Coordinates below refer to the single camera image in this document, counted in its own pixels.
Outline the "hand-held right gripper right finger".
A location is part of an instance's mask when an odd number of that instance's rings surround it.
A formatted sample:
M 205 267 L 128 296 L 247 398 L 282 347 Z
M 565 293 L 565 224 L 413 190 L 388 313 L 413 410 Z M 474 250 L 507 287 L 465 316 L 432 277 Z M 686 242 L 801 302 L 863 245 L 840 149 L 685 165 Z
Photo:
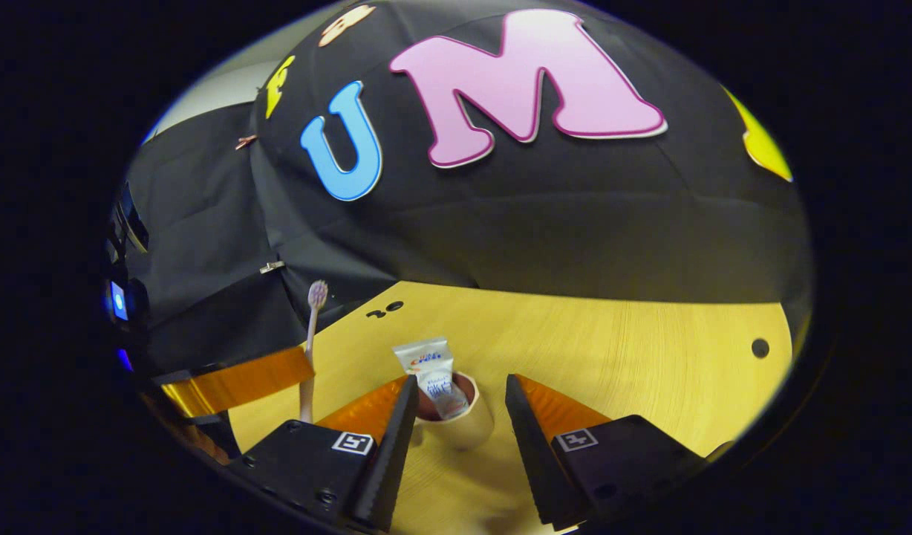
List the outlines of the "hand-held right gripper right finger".
M 640 415 L 609 418 L 521 374 L 506 408 L 538 518 L 557 529 L 636 516 L 709 464 Z

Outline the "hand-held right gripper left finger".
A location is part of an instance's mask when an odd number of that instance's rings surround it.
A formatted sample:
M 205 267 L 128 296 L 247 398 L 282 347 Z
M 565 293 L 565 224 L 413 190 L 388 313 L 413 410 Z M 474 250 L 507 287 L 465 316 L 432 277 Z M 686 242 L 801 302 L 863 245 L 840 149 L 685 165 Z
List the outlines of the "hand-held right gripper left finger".
M 287 420 L 229 465 L 239 483 L 337 533 L 387 533 L 418 408 L 415 376 L 320 424 Z

